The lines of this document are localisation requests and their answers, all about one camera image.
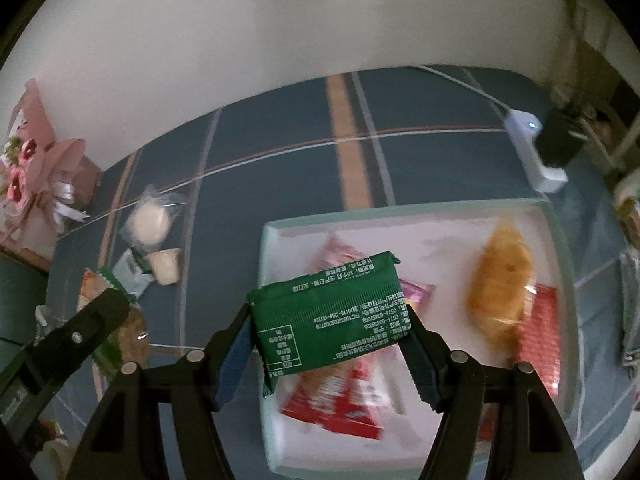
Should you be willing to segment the white jelly cup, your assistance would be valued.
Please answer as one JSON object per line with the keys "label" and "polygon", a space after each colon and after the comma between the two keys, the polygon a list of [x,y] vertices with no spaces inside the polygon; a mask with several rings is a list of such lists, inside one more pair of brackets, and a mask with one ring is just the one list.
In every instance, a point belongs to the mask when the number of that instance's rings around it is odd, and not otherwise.
{"label": "white jelly cup", "polygon": [[151,252],[145,257],[158,284],[168,286],[180,280],[180,248],[169,248]]}

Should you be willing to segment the wrapped yellow croissant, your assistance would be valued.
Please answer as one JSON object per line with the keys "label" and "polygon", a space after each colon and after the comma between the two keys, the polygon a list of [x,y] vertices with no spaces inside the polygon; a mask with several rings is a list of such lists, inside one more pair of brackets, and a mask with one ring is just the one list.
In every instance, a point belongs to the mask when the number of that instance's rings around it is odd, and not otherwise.
{"label": "wrapped yellow croissant", "polygon": [[496,350],[513,352],[534,299],[532,253],[515,224],[499,220],[473,273],[466,313]]}

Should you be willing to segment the red patterned snack packet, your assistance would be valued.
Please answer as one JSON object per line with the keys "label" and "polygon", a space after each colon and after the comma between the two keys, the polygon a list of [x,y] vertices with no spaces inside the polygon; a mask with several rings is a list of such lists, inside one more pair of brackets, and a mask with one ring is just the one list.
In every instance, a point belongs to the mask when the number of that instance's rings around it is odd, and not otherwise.
{"label": "red patterned snack packet", "polygon": [[544,284],[537,284],[535,290],[529,314],[518,326],[515,361],[532,364],[554,399],[559,393],[561,376],[558,291]]}

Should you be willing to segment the dark green snack packet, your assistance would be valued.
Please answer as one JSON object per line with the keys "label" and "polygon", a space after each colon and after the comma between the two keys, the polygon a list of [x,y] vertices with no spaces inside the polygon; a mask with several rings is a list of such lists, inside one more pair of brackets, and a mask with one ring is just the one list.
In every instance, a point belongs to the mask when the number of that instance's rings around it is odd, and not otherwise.
{"label": "dark green snack packet", "polygon": [[281,377],[356,359],[407,335],[399,263],[380,252],[250,292],[265,394],[274,393]]}

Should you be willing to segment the beige orange oat snack packet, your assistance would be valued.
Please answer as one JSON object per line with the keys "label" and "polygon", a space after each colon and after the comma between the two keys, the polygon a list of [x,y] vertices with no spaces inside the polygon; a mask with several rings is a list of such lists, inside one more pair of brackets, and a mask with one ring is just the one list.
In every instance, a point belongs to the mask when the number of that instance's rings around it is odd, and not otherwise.
{"label": "beige orange oat snack packet", "polygon": [[76,311],[81,311],[89,302],[111,287],[112,285],[101,274],[86,269],[82,276]]}

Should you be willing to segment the pink paper flower bouquet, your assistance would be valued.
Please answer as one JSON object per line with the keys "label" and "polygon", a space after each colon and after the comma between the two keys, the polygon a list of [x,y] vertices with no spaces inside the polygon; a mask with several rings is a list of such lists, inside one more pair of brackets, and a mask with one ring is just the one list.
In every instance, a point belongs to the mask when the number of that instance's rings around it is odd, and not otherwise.
{"label": "pink paper flower bouquet", "polygon": [[85,140],[58,140],[27,81],[1,139],[1,239],[50,258],[58,238],[90,218],[100,177]]}

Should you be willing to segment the mint green snack packet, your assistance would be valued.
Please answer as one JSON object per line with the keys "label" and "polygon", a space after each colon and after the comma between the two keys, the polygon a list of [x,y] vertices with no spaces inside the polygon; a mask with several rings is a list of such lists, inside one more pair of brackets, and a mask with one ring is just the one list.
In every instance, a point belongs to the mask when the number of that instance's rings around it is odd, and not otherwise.
{"label": "mint green snack packet", "polygon": [[146,289],[155,281],[155,276],[146,262],[134,248],[127,248],[114,264],[114,278],[125,292],[139,300]]}

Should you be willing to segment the red biscuit snack packet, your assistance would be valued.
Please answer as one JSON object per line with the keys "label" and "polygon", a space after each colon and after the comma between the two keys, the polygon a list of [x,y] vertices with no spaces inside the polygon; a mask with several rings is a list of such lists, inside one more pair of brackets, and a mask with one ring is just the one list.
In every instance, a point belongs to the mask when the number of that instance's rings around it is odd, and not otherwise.
{"label": "red biscuit snack packet", "polygon": [[373,382],[373,365],[371,358],[360,356],[297,374],[279,412],[334,434],[380,440],[378,407],[386,404],[386,397]]}

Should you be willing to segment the white power strip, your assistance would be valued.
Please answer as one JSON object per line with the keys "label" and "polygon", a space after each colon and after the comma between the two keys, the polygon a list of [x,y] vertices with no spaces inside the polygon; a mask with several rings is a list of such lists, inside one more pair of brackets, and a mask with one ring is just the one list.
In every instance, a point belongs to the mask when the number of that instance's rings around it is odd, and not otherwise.
{"label": "white power strip", "polygon": [[541,133],[541,122],[524,110],[510,108],[504,118],[504,128],[518,153],[530,186],[537,192],[551,194],[567,184],[568,177],[561,168],[544,166],[535,139]]}

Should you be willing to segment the clear bag white bun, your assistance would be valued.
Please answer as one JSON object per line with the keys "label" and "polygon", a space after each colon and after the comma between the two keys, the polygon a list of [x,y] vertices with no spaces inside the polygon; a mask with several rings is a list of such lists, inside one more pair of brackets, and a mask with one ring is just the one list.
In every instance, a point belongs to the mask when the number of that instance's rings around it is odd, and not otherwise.
{"label": "clear bag white bun", "polygon": [[140,254],[156,252],[168,237],[176,218],[186,206],[186,196],[161,193],[148,185],[119,231],[122,239]]}

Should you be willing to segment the blue plaid tablecloth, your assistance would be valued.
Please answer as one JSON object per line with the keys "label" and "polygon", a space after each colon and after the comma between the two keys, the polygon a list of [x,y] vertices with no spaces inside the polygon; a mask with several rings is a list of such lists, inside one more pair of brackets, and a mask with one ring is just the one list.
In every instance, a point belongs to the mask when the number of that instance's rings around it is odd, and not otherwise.
{"label": "blue plaid tablecloth", "polygon": [[[347,127],[332,122],[330,82],[346,92]],[[226,327],[257,281],[262,226],[271,220],[343,210],[339,134],[361,148],[373,207],[450,200],[536,197],[501,118],[478,94],[447,79],[413,70],[369,70],[304,81],[227,105],[146,144],[105,171],[88,224],[56,244],[47,306],[70,318],[85,269],[111,264],[125,248],[119,236],[144,188],[188,198],[168,237],[186,247],[188,282],[151,286],[144,313],[152,363],[175,362],[180,344],[199,347]],[[342,170],[346,179],[346,169]],[[568,185],[549,195],[570,246],[584,373],[575,442],[584,467],[596,472],[614,439],[633,448],[638,437],[619,437],[634,408],[634,382],[620,366],[623,299],[618,255],[625,248],[600,171],[584,153],[566,168]],[[284,479],[265,459],[258,416],[255,361],[233,401],[216,417],[237,479]]]}

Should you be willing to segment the black power adapter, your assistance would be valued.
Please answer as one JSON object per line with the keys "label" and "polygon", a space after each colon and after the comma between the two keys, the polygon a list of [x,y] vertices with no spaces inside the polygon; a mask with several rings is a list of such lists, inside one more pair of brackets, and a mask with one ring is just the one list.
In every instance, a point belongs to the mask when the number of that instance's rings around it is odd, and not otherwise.
{"label": "black power adapter", "polygon": [[551,168],[565,168],[588,141],[575,118],[565,110],[554,108],[544,120],[534,140],[535,150],[542,164]]}

